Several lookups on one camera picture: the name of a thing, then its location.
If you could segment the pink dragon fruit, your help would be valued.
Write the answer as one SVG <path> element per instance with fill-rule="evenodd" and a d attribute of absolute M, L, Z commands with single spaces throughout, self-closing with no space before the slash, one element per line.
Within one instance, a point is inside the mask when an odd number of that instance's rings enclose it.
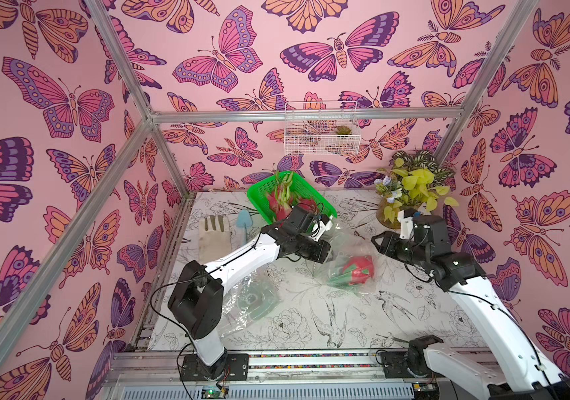
<path fill-rule="evenodd" d="M 312 199 L 301 198 L 298 201 L 298 207 L 307 210 L 309 213 L 317 213 L 318 212 L 318 205 Z"/>
<path fill-rule="evenodd" d="M 275 175 L 275 188 L 268 194 L 267 199 L 271 211 L 275 214 L 275 220 L 285 219 L 292 211 L 293 172 L 277 173 Z"/>
<path fill-rule="evenodd" d="M 328 285 L 343 288 L 365 284 L 375 275 L 371 256 L 353 256 L 330 269 Z"/>

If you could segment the clear green zip-top bag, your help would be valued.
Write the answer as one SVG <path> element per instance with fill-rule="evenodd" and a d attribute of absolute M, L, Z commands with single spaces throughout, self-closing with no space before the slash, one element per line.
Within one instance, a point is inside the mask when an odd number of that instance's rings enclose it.
<path fill-rule="evenodd" d="M 281 303 L 276 286 L 266 273 L 256 271 L 243 278 L 223 298 L 221 332 L 229 336 L 268 317 Z"/>

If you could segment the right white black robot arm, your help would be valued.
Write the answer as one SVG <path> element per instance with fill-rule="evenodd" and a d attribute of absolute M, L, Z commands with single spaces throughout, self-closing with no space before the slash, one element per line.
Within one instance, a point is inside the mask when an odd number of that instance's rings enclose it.
<path fill-rule="evenodd" d="M 408 342 L 408 371 L 417 378 L 440 374 L 476 399 L 570 399 L 570 376 L 526 335 L 476 259 L 452 250 L 444 219 L 406 210 L 400 223 L 400 233 L 372 237 L 374 248 L 423 270 L 464 311 L 500 366 L 485 368 L 426 335 Z"/>

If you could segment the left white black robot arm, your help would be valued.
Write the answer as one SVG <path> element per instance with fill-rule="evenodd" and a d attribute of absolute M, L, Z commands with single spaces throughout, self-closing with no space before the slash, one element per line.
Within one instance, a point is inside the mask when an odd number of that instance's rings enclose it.
<path fill-rule="evenodd" d="M 324 263 L 331 245 L 322 236 L 333 222 L 332 216 L 296 206 L 238 250 L 206 264 L 193 260 L 183 268 L 167 306 L 186 330 L 195 349 L 196 371 L 203 378 L 217 381 L 231 373 L 229 353 L 218 332 L 226 291 L 280 258 L 293 255 Z"/>

